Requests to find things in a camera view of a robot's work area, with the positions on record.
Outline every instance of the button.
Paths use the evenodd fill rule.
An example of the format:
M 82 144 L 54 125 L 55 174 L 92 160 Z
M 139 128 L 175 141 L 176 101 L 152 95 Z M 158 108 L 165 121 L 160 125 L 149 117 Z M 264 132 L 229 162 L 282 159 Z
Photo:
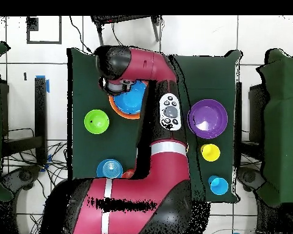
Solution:
M 168 118 L 176 118 L 178 116 L 178 110 L 173 106 L 166 107 L 164 115 Z

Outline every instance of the light blue cup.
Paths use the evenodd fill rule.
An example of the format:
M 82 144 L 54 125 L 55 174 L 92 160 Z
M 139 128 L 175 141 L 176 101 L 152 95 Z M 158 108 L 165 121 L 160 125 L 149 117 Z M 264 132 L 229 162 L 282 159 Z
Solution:
M 218 196 L 225 194 L 229 188 L 225 179 L 214 175 L 209 177 L 208 185 L 211 187 L 211 191 Z
M 123 167 L 114 159 L 106 159 L 98 165 L 96 169 L 97 177 L 107 177 L 110 179 L 121 178 L 123 175 Z

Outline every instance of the lime green cup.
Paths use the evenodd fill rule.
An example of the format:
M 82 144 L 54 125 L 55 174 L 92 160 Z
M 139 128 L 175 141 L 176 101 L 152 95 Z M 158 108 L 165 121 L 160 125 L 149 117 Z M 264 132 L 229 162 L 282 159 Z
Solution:
M 85 128 L 90 132 L 98 135 L 106 131 L 109 127 L 109 117 L 102 110 L 92 110 L 88 112 L 84 120 Z

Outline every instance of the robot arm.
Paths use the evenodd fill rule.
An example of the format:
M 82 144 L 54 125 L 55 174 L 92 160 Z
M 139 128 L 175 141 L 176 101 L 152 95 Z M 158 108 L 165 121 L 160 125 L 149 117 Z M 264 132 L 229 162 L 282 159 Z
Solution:
M 149 82 L 140 114 L 136 161 L 136 169 L 140 166 L 147 174 L 136 180 L 75 179 L 58 184 L 46 201 L 42 234 L 53 234 L 55 228 L 56 234 L 183 234 L 192 215 L 192 200 L 174 70 L 167 57 L 151 51 L 101 46 L 95 54 L 108 94 L 128 91 L 136 80 Z M 94 204 L 98 200 L 131 204 L 148 200 L 156 207 L 104 211 Z M 58 211 L 59 205 L 65 214 Z
M 111 95 L 128 91 L 136 80 L 176 82 L 168 58 L 160 53 L 128 48 L 100 46 L 95 51 L 96 67 L 102 74 L 100 85 Z

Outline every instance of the purple plate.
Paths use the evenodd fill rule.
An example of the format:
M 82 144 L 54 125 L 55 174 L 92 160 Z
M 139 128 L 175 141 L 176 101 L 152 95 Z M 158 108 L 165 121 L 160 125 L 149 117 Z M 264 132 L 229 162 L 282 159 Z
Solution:
M 211 139 L 225 131 L 228 123 L 226 109 L 218 101 L 203 99 L 188 112 L 189 129 L 198 137 Z

